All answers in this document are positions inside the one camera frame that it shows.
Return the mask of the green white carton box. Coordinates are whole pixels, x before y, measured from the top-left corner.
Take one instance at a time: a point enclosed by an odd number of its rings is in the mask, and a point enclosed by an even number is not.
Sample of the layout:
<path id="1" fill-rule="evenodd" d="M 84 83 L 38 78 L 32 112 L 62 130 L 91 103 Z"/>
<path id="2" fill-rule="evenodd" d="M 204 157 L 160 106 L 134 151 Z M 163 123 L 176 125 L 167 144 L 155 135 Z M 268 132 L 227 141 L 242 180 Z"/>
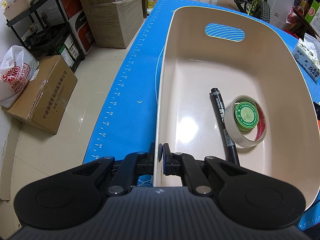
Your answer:
<path id="1" fill-rule="evenodd" d="M 310 24 L 310 26 L 319 34 L 319 3 L 315 0 L 310 6 L 305 20 Z"/>

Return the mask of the black marker pen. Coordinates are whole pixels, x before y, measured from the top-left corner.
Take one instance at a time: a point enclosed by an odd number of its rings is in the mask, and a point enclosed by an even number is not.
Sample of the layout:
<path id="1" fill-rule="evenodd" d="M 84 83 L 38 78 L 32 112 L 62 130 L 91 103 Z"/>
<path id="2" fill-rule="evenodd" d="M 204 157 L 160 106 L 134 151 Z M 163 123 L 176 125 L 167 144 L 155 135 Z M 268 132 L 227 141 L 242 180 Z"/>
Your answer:
<path id="1" fill-rule="evenodd" d="M 211 89 L 210 100 L 212 102 L 214 113 L 217 119 L 217 124 L 220 129 L 223 146 L 226 152 L 226 160 L 239 166 L 240 160 L 236 149 L 236 145 L 229 136 L 225 126 L 225 105 L 218 88 Z"/>

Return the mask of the tissue pack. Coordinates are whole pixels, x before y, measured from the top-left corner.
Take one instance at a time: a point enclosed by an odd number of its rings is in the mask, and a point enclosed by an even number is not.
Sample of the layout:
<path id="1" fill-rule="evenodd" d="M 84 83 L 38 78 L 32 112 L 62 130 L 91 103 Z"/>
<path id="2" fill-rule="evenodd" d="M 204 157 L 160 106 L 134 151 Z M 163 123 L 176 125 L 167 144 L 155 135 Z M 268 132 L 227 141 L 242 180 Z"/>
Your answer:
<path id="1" fill-rule="evenodd" d="M 319 40 L 305 33 L 292 51 L 295 60 L 307 71 L 313 81 L 319 80 Z"/>

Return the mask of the white tape roll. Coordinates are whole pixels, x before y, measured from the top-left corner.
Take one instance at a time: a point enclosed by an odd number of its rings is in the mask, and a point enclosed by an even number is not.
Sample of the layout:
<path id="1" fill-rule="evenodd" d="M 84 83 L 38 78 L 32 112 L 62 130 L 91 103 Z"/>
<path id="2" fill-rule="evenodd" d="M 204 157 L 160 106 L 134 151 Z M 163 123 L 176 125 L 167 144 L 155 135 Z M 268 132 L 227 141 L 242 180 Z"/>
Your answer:
<path id="1" fill-rule="evenodd" d="M 237 102 L 247 101 L 255 105 L 259 114 L 259 121 L 255 128 L 251 131 L 244 132 L 238 129 L 237 124 L 234 118 L 234 108 Z M 267 124 L 266 118 L 263 113 L 262 108 L 259 103 L 255 101 L 252 97 L 246 95 L 240 95 L 234 98 L 232 102 L 230 102 L 225 110 L 225 126 L 227 132 L 231 139 L 239 146 L 243 148 L 250 148 L 261 143 L 265 137 L 267 132 Z"/>

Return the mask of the cardboard box on floor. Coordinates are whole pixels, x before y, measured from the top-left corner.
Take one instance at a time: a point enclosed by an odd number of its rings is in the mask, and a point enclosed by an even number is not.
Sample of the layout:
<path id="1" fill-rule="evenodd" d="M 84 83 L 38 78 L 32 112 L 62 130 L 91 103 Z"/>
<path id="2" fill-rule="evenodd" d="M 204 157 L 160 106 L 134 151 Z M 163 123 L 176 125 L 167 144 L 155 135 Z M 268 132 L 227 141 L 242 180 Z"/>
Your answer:
<path id="1" fill-rule="evenodd" d="M 24 91 L 3 111 L 21 122 L 55 135 L 77 78 L 61 55 L 43 57 Z"/>

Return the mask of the blue silicone baking mat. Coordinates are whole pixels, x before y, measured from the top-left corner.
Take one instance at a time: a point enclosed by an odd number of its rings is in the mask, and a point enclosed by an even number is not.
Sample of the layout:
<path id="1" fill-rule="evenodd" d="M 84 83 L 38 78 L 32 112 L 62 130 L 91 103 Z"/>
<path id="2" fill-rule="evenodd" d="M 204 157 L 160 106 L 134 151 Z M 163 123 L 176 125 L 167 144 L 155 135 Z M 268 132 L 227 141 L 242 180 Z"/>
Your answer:
<path id="1" fill-rule="evenodd" d="M 111 154 L 117 160 L 148 150 L 156 137 L 161 64 L 175 10 L 217 6 L 189 0 L 160 0 L 143 23 L 115 77 L 93 129 L 84 163 Z"/>

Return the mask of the large lower cardboard box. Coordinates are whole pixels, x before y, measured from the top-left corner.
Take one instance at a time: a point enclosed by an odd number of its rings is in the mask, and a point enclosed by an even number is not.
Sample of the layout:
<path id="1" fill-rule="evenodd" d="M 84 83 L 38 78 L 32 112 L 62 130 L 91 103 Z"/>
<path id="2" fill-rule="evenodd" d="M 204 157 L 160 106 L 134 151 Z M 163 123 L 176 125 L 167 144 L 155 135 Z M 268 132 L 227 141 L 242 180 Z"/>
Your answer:
<path id="1" fill-rule="evenodd" d="M 125 49 L 143 23 L 142 0 L 80 0 L 97 46 Z"/>

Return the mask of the white plastic shopping bag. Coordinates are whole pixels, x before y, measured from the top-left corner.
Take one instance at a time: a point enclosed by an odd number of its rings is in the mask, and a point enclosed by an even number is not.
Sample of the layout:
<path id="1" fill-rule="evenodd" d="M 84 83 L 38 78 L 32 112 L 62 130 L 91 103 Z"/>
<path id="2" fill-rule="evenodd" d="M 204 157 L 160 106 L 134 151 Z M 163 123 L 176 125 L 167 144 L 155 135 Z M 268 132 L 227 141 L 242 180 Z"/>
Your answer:
<path id="1" fill-rule="evenodd" d="M 13 105 L 38 67 L 39 61 L 24 47 L 10 47 L 1 62 L 1 106 Z"/>

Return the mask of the beige plastic storage bin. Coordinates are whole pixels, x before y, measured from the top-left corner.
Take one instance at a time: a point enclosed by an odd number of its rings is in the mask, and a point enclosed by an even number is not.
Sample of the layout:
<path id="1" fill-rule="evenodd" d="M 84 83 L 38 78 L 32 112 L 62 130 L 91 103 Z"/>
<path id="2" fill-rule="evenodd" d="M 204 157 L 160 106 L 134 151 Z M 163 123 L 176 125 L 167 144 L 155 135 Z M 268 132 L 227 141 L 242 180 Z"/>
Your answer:
<path id="1" fill-rule="evenodd" d="M 225 105 L 259 103 L 264 140 L 238 147 L 241 166 L 297 187 L 311 206 L 319 192 L 319 130 L 306 81 L 284 39 L 230 11 L 181 7 L 170 22 L 159 84 L 156 145 L 203 160 L 226 159 L 210 91 Z"/>

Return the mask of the black metal shelf rack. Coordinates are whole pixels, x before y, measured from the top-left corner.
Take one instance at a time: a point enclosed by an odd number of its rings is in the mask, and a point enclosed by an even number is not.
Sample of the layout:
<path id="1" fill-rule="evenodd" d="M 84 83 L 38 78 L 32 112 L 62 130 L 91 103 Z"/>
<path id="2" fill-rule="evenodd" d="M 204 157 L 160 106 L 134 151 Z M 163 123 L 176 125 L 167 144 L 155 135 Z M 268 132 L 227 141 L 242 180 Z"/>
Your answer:
<path id="1" fill-rule="evenodd" d="M 72 72 L 85 59 L 60 0 L 31 0 L 7 26 L 36 58 L 61 55 Z"/>

